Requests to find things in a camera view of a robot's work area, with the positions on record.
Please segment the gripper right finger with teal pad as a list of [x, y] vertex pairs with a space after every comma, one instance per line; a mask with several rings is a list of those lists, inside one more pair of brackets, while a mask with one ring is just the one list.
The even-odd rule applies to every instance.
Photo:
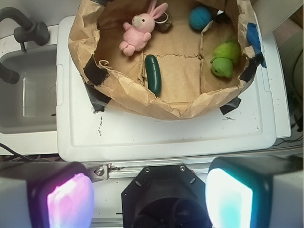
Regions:
[[302, 228], [303, 157], [217, 157], [209, 167], [205, 198], [216, 228]]

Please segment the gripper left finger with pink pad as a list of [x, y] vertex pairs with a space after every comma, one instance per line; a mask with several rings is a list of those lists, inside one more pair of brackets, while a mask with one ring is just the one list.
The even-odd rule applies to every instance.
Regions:
[[78, 162], [3, 162], [0, 165], [2, 228], [88, 228], [94, 187]]

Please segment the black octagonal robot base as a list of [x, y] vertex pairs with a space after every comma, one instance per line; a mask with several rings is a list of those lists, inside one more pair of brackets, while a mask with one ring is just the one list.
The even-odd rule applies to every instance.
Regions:
[[147, 166], [121, 193], [125, 228], [211, 228], [205, 182], [185, 165]]

